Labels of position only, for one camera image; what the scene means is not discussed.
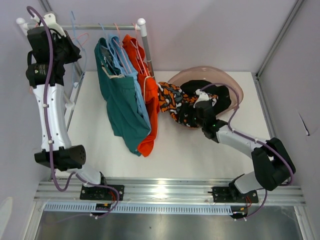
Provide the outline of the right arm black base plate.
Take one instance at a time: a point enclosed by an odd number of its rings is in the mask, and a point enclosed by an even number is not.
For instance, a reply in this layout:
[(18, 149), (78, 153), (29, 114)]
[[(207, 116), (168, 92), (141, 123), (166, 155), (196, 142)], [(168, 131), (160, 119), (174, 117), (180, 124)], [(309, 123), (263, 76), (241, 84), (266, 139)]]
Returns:
[(251, 190), (247, 193), (240, 193), (236, 188), (228, 186), (213, 186), (211, 191), (215, 203), (249, 203), (257, 204), (259, 202), (258, 193), (256, 190)]

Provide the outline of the pink wire hanger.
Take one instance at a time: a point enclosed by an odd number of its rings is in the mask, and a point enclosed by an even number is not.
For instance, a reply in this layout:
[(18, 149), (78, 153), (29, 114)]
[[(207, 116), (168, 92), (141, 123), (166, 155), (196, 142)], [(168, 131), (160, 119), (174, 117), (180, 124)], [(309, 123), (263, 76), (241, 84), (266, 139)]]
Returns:
[(71, 42), (79, 48), (83, 47), (89, 39), (90, 39), (90, 34), (88, 32), (70, 37)]

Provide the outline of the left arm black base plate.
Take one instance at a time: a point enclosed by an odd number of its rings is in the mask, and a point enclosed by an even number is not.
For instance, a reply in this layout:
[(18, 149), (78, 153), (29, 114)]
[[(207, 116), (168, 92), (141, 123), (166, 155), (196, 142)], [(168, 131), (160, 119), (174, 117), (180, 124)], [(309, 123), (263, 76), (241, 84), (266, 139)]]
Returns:
[[(122, 201), (125, 193), (125, 186), (118, 184), (109, 186), (115, 188), (119, 192), (119, 201)], [(96, 186), (85, 187), (84, 185), (81, 188), (79, 196), (81, 200), (88, 201), (114, 201), (115, 197), (116, 193), (111, 189)]]

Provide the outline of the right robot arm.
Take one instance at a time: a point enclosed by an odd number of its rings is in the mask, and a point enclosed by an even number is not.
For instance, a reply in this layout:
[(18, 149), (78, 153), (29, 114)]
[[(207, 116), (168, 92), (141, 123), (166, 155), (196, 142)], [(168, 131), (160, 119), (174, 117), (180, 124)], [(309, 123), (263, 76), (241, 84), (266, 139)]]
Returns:
[(256, 190), (273, 191), (291, 181), (296, 168), (282, 141), (258, 139), (231, 128), (230, 124), (216, 117), (211, 101), (195, 103), (191, 120), (205, 137), (224, 144), (249, 157), (253, 171), (233, 179), (227, 187), (224, 200), (239, 202)]

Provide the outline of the light blue wire hanger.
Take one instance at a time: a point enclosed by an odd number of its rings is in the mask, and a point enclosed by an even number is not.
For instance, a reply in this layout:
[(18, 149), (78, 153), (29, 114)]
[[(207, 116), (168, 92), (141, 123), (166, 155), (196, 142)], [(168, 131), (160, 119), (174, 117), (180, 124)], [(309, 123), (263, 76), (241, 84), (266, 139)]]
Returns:
[(77, 33), (76, 33), (76, 18), (75, 18), (75, 15), (74, 15), (74, 12), (71, 10), (70, 11), (70, 21), (71, 21), (71, 29), (72, 29), (72, 34), (73, 34), (73, 41), (75, 43), (75, 45), (77, 47), (79, 47), (80, 49), (80, 52), (83, 54), (81, 55), (81, 57), (84, 57), (84, 63), (83, 63), (83, 67), (80, 67), (80, 73), (78, 74), (79, 75), (79, 80), (76, 81), (76, 78), (75, 78), (75, 74), (76, 74), (76, 63), (73, 63), (73, 72), (72, 72), (72, 87), (74, 89), (77, 89), (80, 84), (82, 83), (83, 79), (84, 79), (84, 76), (86, 74), (86, 71), (87, 71), (87, 62), (88, 62), (88, 55), (87, 55), (87, 52), (86, 52), (86, 49), (83, 47), (83, 43), (81, 43), (79, 41), (80, 39), (80, 36), (77, 36)]
[(102, 24), (104, 37), (99, 43), (99, 50), (102, 55), (104, 64), (109, 71), (115, 76), (125, 76), (128, 72), (123, 63), (123, 49), (119, 45), (119, 38), (115, 35), (107, 33)]

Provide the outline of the teal green shorts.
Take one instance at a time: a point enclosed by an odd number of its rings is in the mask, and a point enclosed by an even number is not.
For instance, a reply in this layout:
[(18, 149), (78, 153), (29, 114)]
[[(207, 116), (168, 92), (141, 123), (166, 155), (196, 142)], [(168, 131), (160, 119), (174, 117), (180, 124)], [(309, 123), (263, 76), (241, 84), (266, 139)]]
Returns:
[(130, 152), (140, 156), (138, 145), (151, 133), (151, 128), (138, 114), (133, 78), (113, 75), (104, 64), (99, 50), (101, 40), (102, 37), (95, 46), (94, 54), (108, 119), (114, 135), (122, 137)]

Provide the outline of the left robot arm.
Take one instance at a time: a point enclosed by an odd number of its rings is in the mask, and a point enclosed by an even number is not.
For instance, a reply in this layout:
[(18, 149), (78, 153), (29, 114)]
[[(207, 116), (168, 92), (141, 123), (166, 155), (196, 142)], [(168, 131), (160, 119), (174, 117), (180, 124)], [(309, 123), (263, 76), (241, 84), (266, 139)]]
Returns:
[(78, 177), (97, 200), (108, 196), (109, 188), (103, 174), (86, 163), (83, 145), (72, 145), (65, 121), (65, 64), (81, 58), (68, 33), (38, 26), (27, 31), (32, 50), (27, 56), (26, 77), (39, 109), (42, 143), (35, 161), (55, 171), (69, 172)]

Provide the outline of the orange black patterned shorts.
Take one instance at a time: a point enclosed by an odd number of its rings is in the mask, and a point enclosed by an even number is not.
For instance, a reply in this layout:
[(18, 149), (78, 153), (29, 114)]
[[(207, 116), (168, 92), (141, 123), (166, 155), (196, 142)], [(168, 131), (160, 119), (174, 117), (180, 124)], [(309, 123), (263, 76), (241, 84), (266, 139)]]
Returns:
[[(185, 126), (185, 103), (193, 104), (197, 99), (188, 97), (180, 86), (168, 82), (158, 82), (158, 101), (161, 112), (168, 112), (175, 122)], [(209, 95), (214, 107), (216, 99)]]

